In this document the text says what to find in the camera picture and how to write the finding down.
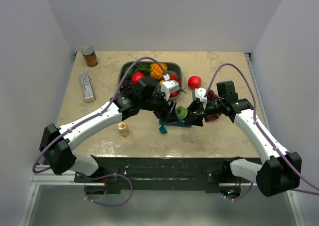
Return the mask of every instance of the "red tomato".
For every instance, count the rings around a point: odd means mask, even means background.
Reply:
[[[144,76],[143,76],[143,74],[142,73],[140,73],[140,72],[135,72],[133,75],[132,75],[132,78],[131,78],[131,81],[133,82],[133,84],[137,84],[138,83],[138,81],[140,80],[140,79],[142,79]]]
[[[188,86],[194,90],[198,89],[201,86],[201,78],[199,76],[192,76],[188,80]]]
[[[171,79],[171,80],[177,80],[177,75],[175,75],[175,74],[170,75],[170,79]]]
[[[170,98],[178,96],[178,92],[173,92],[171,95],[169,95]]]

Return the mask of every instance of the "white wall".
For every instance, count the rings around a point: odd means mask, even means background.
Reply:
[[[17,225],[72,53],[46,0],[0,0],[0,225]]]
[[[319,185],[319,1],[283,0],[258,46],[253,67],[272,133],[303,159]],[[310,189],[302,183],[303,189]],[[319,222],[319,198],[298,194],[308,226]]]
[[[73,49],[251,52],[281,0],[48,0]]]

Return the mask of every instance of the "canned food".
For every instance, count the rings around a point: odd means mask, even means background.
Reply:
[[[93,67],[99,63],[99,60],[96,57],[96,54],[95,54],[93,47],[85,46],[81,49],[81,53],[82,53],[84,60],[88,66]]]
[[[129,128],[124,122],[118,124],[118,129],[122,137],[127,137],[129,135]]]

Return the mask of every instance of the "red apple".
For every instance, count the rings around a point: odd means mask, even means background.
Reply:
[[[172,94],[170,94],[170,98],[173,98],[173,97],[176,97],[176,96],[178,96],[178,92],[173,92]]]
[[[138,81],[140,80],[140,79],[142,79],[144,76],[143,76],[143,74],[142,73],[140,73],[140,72],[135,72],[133,75],[132,75],[132,78],[131,78],[131,81],[133,82],[133,84],[137,84],[138,83]]]
[[[190,87],[190,89],[194,90],[194,89],[198,89],[201,86],[201,78],[199,76],[191,76],[188,80],[188,86]]]

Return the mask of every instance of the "cable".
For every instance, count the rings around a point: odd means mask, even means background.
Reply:
[[[167,75],[167,72],[165,71],[165,69],[163,68],[163,66],[162,66],[157,60],[155,60],[155,59],[153,59],[153,58],[151,58],[151,57],[144,56],[144,57],[141,57],[141,58],[137,59],[136,61],[134,61],[134,62],[132,63],[132,65],[127,69],[127,71],[124,73],[124,75],[123,75],[123,77],[122,77],[122,79],[121,79],[121,81],[120,81],[120,83],[119,83],[119,85],[118,85],[117,90],[115,91],[115,93],[114,93],[112,99],[110,100],[110,103],[109,103],[100,113],[94,114],[94,115],[92,115],[92,116],[90,116],[90,117],[88,117],[88,118],[86,118],[86,119],[84,119],[84,120],[78,122],[77,124],[73,125],[73,126],[71,127],[71,129],[68,129],[67,131],[65,131],[65,132],[63,132],[62,134],[60,134],[58,137],[56,137],[54,140],[52,140],[52,141],[41,151],[40,155],[37,157],[37,159],[35,160],[35,162],[34,162],[34,164],[33,164],[33,166],[32,166],[32,171],[33,171],[35,174],[42,173],[42,172],[47,171],[47,170],[50,169],[50,167],[48,167],[48,168],[45,168],[45,169],[42,169],[42,170],[37,171],[37,170],[36,170],[36,166],[37,166],[39,160],[41,159],[41,157],[44,155],[44,153],[47,152],[48,149],[49,149],[52,145],[54,145],[58,140],[60,140],[62,137],[64,137],[64,136],[67,135],[68,133],[72,132],[74,129],[76,129],[76,128],[79,127],[80,125],[84,124],[85,122],[88,122],[89,120],[94,119],[94,118],[97,117],[97,116],[100,116],[100,114],[103,114],[104,112],[106,112],[106,111],[108,110],[108,108],[109,108],[109,107],[111,106],[111,104],[113,103],[113,101],[114,101],[116,95],[118,94],[118,92],[119,92],[119,90],[120,90],[120,88],[121,88],[121,85],[123,84],[123,82],[124,82],[126,76],[128,75],[128,73],[131,71],[131,69],[132,69],[138,62],[140,62],[141,60],[145,60],[145,59],[148,59],[148,60],[151,60],[151,61],[157,63],[157,64],[161,67],[161,69],[163,70],[164,75]]]
[[[87,193],[86,193],[86,189],[84,190],[84,195],[85,195],[85,200],[88,199],[90,202],[92,203],[95,203],[95,204],[98,204],[98,205],[102,205],[102,206],[106,206],[106,207],[118,207],[118,206],[122,206],[124,204],[126,204],[130,198],[132,197],[132,194],[133,194],[133,185],[131,183],[131,181],[125,177],[124,175],[119,175],[119,174],[109,174],[109,175],[104,175],[104,176],[101,176],[101,177],[96,177],[96,178],[91,178],[91,177],[88,177],[84,174],[81,174],[83,177],[85,177],[86,179],[90,179],[90,180],[101,180],[101,179],[104,179],[104,178],[108,178],[108,177],[111,177],[111,176],[118,176],[118,177],[121,177],[123,179],[125,179],[129,185],[130,185],[130,195],[128,196],[128,198],[126,200],[124,200],[123,202],[119,203],[119,204],[106,204],[106,203],[102,203],[102,202],[99,202],[99,201],[96,201],[96,200],[93,200],[91,198],[88,197]]]
[[[319,196],[319,192],[313,192],[313,191],[309,191],[309,190],[293,189],[292,191],[297,191],[297,192],[301,192],[301,193],[305,193],[305,194],[318,195]]]
[[[245,197],[245,196],[251,191],[251,189],[253,188],[253,185],[254,185],[254,182],[251,182],[251,184],[250,184],[248,190],[246,190],[245,193],[241,194],[240,196],[238,196],[238,197],[236,197],[236,198],[231,199],[231,198],[227,198],[226,196],[224,196],[224,199],[226,199],[226,200],[231,200],[231,201],[240,200],[240,199],[242,199],[243,197]]]
[[[223,67],[226,66],[226,65],[229,65],[229,66],[234,67],[234,68],[239,72],[239,74],[243,77],[243,79],[244,79],[244,81],[245,81],[245,83],[246,83],[246,85],[247,85],[247,87],[248,87],[248,90],[249,90],[249,92],[250,92],[250,94],[251,94],[251,96],[252,96],[252,98],[253,98],[253,102],[254,102],[253,118],[254,118],[254,121],[255,121],[255,123],[256,123],[257,128],[258,128],[258,129],[260,130],[260,132],[265,136],[265,138],[268,140],[268,142],[271,144],[271,146],[272,146],[272,147],[278,152],[278,154],[283,158],[283,160],[287,163],[287,165],[294,171],[294,173],[295,173],[296,175],[298,175],[298,177],[300,177],[300,178],[301,178],[303,181],[305,181],[308,185],[310,185],[311,187],[313,187],[314,189],[316,189],[316,190],[319,191],[319,187],[316,186],[316,185],[315,185],[314,183],[312,183],[311,181],[309,181],[308,179],[306,179],[306,178],[289,162],[289,160],[284,156],[284,154],[283,154],[279,149],[277,149],[276,144],[269,138],[269,136],[266,134],[266,132],[265,132],[265,131],[261,128],[261,126],[259,125],[259,122],[257,121],[257,104],[256,104],[255,95],[254,95],[253,90],[252,90],[252,88],[250,87],[250,85],[249,85],[249,83],[248,83],[246,77],[244,76],[244,74],[241,72],[241,70],[240,70],[237,66],[235,66],[234,64],[231,64],[231,63],[225,63],[225,64],[220,65],[220,66],[216,69],[216,71],[215,71],[215,73],[214,73],[214,75],[213,75],[213,77],[212,77],[212,79],[211,79],[211,82],[210,82],[210,84],[209,84],[209,86],[208,86],[208,89],[207,89],[207,91],[206,91],[205,97],[207,96],[207,94],[208,94],[208,92],[209,92],[209,90],[210,90],[210,87],[212,86],[212,84],[213,84],[213,82],[214,82],[214,80],[215,80],[215,78],[216,78],[217,73],[219,72],[219,70],[220,70],[221,68],[223,68]],[[303,193],[308,193],[308,194],[311,193],[311,194],[317,195],[316,192],[311,192],[311,191],[301,191],[301,190],[298,190],[298,192],[303,192]]]

